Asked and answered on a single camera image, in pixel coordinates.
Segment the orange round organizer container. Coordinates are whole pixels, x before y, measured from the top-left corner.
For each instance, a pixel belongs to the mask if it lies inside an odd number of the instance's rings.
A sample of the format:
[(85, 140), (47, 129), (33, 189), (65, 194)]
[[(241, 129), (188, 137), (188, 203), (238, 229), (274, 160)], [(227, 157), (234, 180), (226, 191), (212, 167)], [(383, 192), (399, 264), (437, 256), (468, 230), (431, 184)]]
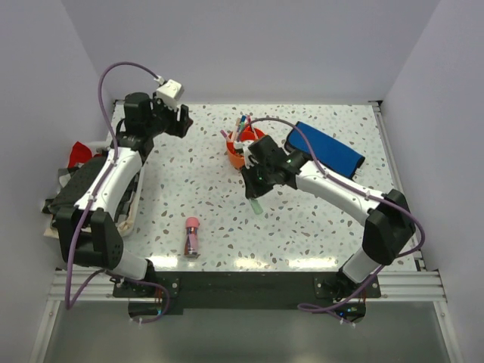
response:
[[(228, 159), (229, 159), (231, 165), (235, 169), (239, 170), (245, 165), (244, 152), (241, 148), (237, 149), (234, 146), (234, 142), (231, 140), (231, 135), (232, 135), (232, 133), (230, 133), (228, 135), (228, 138), (226, 140), (226, 149), (227, 149), (227, 152), (228, 152)], [(251, 142), (258, 140), (258, 139), (262, 138), (263, 136), (265, 136), (265, 133), (258, 128), (248, 129), (248, 130), (240, 133), (240, 140), (239, 140), (238, 143), (239, 144), (250, 144)]]

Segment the green correction tape pen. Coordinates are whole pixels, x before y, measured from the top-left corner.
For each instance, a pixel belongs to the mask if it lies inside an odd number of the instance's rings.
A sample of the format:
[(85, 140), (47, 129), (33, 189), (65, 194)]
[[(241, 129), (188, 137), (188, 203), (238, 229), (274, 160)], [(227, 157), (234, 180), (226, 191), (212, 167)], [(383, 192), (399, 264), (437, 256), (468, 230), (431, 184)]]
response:
[(249, 199), (249, 202), (250, 202), (250, 205), (253, 209), (253, 212), (256, 214), (256, 215), (260, 215), (263, 213), (263, 208), (261, 207), (259, 201), (257, 199), (254, 199), (254, 198), (250, 198)]

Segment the dark red gel pen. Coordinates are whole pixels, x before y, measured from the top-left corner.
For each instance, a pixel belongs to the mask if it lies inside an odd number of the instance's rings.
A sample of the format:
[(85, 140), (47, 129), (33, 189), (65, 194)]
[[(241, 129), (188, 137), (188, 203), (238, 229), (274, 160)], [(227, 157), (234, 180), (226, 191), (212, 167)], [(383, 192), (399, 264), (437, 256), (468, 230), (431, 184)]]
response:
[(247, 129), (250, 130), (251, 132), (254, 132), (251, 115), (247, 116)]

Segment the blue capped white marker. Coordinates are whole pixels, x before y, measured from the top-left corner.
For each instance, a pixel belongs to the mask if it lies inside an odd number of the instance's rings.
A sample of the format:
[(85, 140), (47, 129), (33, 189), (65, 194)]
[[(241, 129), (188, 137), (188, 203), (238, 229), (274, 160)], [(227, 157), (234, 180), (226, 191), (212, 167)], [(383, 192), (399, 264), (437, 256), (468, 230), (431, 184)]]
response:
[(240, 118), (240, 123), (239, 123), (239, 127), (238, 127), (238, 131), (239, 132), (241, 132), (244, 129), (244, 124), (245, 124), (246, 119), (247, 119), (247, 116), (246, 115), (243, 115)]

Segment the pink capped glitter tube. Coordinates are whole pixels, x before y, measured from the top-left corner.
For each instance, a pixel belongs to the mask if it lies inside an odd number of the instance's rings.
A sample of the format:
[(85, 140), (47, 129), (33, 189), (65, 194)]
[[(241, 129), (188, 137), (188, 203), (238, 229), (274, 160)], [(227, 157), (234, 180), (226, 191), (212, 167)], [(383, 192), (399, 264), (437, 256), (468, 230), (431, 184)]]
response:
[(188, 258), (197, 258), (199, 256), (198, 230), (200, 223), (197, 218), (189, 217), (185, 223), (186, 238), (184, 255)]

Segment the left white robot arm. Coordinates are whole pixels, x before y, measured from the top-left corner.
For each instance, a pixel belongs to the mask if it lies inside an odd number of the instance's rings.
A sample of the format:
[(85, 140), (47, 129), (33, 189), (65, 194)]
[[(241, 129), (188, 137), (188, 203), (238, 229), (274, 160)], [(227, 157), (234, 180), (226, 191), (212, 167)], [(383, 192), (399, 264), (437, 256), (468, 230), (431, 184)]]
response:
[(157, 89), (124, 99), (124, 118), (106, 155), (93, 157), (54, 200), (54, 226), (68, 266), (98, 267), (125, 278), (139, 296), (150, 296), (157, 279), (149, 262), (127, 251), (115, 223), (128, 186), (139, 176), (154, 139), (163, 133), (183, 138), (193, 121), (180, 94)]

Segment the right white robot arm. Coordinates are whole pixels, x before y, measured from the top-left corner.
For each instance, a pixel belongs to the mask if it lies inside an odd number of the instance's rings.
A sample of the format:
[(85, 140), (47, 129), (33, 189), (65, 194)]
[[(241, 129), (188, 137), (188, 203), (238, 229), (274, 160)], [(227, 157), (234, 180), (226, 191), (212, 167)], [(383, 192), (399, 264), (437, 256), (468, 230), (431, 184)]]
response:
[(364, 229), (361, 247), (340, 269), (338, 291), (353, 297), (372, 272), (391, 265), (416, 231), (405, 196), (363, 187), (311, 160), (300, 150), (287, 153), (268, 135), (238, 144), (244, 156), (242, 176), (247, 199), (255, 200), (276, 185), (309, 193), (341, 209)]

